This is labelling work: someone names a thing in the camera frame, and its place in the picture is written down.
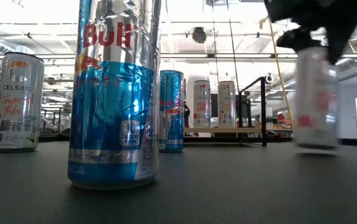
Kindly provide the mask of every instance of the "celsius can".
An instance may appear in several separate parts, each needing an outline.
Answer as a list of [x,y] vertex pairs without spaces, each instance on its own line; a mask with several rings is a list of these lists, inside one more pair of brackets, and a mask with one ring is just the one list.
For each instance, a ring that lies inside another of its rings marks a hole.
[[159,151],[182,151],[184,148],[184,75],[160,72]]
[[218,126],[219,128],[236,127],[235,83],[218,83]]
[[39,142],[43,60],[7,53],[0,81],[0,152],[33,151]]
[[298,52],[294,134],[298,147],[305,149],[305,152],[327,153],[338,144],[338,81],[335,72],[330,71],[326,58],[324,47],[310,47]]
[[210,82],[199,80],[193,83],[193,126],[210,128]]
[[159,0],[81,0],[68,178],[119,190],[157,175]]

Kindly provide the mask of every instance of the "ceiling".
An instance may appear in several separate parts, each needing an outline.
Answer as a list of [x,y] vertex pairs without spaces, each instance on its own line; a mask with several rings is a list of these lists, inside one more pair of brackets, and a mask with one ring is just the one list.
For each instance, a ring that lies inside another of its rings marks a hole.
[[[0,41],[7,45],[21,46],[33,54],[74,54],[77,42],[79,0],[0,0]],[[262,2],[229,0],[213,8],[205,0],[162,0],[161,52],[163,54],[273,54],[271,30],[268,22],[260,24],[267,16]],[[194,27],[203,27],[207,38],[205,44],[197,44],[191,38]],[[274,38],[285,30],[296,28],[289,21],[272,25]],[[314,39],[322,40],[324,30],[313,33]],[[351,38],[346,53],[357,53],[357,30]],[[293,50],[277,48],[279,54],[292,54]],[[357,67],[352,60],[342,62]],[[73,78],[73,59],[50,59],[45,61],[45,75],[54,79]],[[295,67],[294,59],[280,60],[282,73],[290,74]],[[271,73],[277,78],[277,64],[270,58],[163,58],[161,69],[176,69],[188,75],[205,75],[213,85],[217,76],[238,74],[240,87],[245,87],[260,76]],[[45,85],[45,89],[60,89],[61,97],[70,98],[72,82]]]

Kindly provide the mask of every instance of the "white wall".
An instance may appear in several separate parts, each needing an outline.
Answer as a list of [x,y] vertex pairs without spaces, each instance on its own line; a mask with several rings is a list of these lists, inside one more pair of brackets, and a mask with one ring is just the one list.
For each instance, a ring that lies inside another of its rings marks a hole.
[[357,84],[340,83],[339,138],[357,138]]

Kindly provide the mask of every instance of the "black railing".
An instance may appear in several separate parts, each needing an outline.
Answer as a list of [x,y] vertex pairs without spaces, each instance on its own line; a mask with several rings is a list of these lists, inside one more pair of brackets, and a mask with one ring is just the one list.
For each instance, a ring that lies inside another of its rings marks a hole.
[[[252,82],[247,87],[243,88],[243,90],[239,91],[239,128],[243,128],[242,124],[242,93],[247,89],[251,88],[254,84],[260,82],[260,91],[261,91],[261,141],[263,146],[267,146],[267,130],[266,130],[266,78],[259,77],[257,80]],[[250,103],[248,103],[248,127],[252,128],[252,117],[251,117],[251,107]]]

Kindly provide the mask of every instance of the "blue red bull can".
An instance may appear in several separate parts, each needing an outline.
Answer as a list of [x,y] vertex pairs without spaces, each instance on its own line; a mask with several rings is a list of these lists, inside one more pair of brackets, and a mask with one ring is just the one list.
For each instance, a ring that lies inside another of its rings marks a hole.
[[174,152],[184,148],[184,75],[160,72],[159,151]]
[[159,0],[81,0],[68,178],[117,190],[157,175]]

